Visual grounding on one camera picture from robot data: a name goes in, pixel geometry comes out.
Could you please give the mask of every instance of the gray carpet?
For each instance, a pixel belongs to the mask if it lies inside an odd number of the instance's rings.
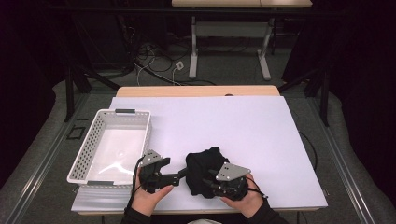
[[[267,62],[273,79],[264,81],[256,56],[256,50],[260,48],[261,41],[252,40],[242,52],[235,48],[238,39],[224,41],[221,39],[216,43],[204,42],[199,51],[198,77],[197,79],[210,80],[218,85],[276,85],[280,86],[280,79],[283,69],[289,58],[292,48],[292,40],[284,38],[278,40],[278,49],[275,55],[268,55]],[[168,51],[172,58],[177,58],[186,53],[186,49],[181,46],[174,46]],[[188,66],[190,54],[179,59],[185,64],[185,68],[177,71],[175,79],[188,80]],[[148,64],[149,59],[142,60],[142,64]],[[169,61],[159,58],[152,64],[153,69],[163,70],[168,66]],[[158,74],[172,78],[172,70],[158,72]],[[137,86],[137,76],[133,71],[128,76],[114,79],[122,86]],[[96,80],[91,80],[94,91],[89,95],[76,92],[81,101],[80,110],[74,118],[67,124],[67,128],[61,134],[64,138],[59,142],[59,152],[54,156],[50,169],[44,173],[44,180],[37,192],[33,192],[33,200],[27,202],[26,210],[21,210],[21,215],[17,220],[20,223],[100,223],[100,217],[80,216],[70,211],[75,193],[74,185],[67,183],[66,176],[77,155],[82,143],[83,136],[79,139],[80,129],[85,127],[85,134],[92,122],[95,112],[101,108],[107,108],[110,104],[114,91],[110,91]],[[142,86],[170,85],[156,79],[145,72],[139,75],[139,84]],[[294,87],[285,92],[290,112],[294,117],[298,129],[304,133],[318,153],[317,175],[320,185],[329,192],[327,201],[329,207],[319,209],[316,212],[304,212],[300,215],[300,223],[361,223],[356,212],[354,203],[351,201],[346,185],[340,177],[337,167],[332,158],[331,146],[326,139],[322,126],[318,123],[316,115],[318,111],[312,108],[311,99],[305,99],[302,94],[304,84]],[[62,130],[65,116],[64,83],[56,86],[57,103],[52,113],[43,126],[36,140],[29,148],[26,156],[13,176],[3,186],[0,193],[0,223],[6,223],[13,209],[20,203],[19,199],[23,194],[23,188],[29,183],[29,178],[35,173],[37,166],[46,156],[49,148],[53,147],[55,139],[59,139],[58,133]],[[333,133],[337,146],[342,151],[342,155],[347,162],[349,171],[354,176],[360,188],[362,197],[367,202],[367,207],[376,223],[396,223],[396,212],[388,198],[375,186],[370,176],[367,175],[364,167],[353,153],[353,149],[347,140],[347,128],[341,112],[339,101],[331,95],[329,103],[330,130]],[[314,162],[313,148],[308,140],[302,137],[306,151],[311,161]],[[297,223],[297,214],[288,212],[281,214],[290,223]],[[120,223],[120,216],[106,216],[106,223]]]

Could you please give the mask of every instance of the black cloth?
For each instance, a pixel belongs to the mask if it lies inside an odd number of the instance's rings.
[[[189,153],[186,157],[188,173],[186,182],[190,188],[191,195],[202,194],[205,198],[213,198],[213,189],[207,186],[203,179],[215,181],[216,178],[209,173],[209,170],[219,171],[224,162],[229,162],[224,158],[218,147],[212,147],[200,153]]]
[[[125,214],[122,219],[121,224],[149,224],[151,221],[151,217],[145,216],[137,211],[135,211],[131,207],[125,208]],[[286,224],[288,223],[283,217],[279,215],[278,212],[275,212],[267,200],[264,200],[264,203],[256,212],[256,214],[247,220],[249,224]]]

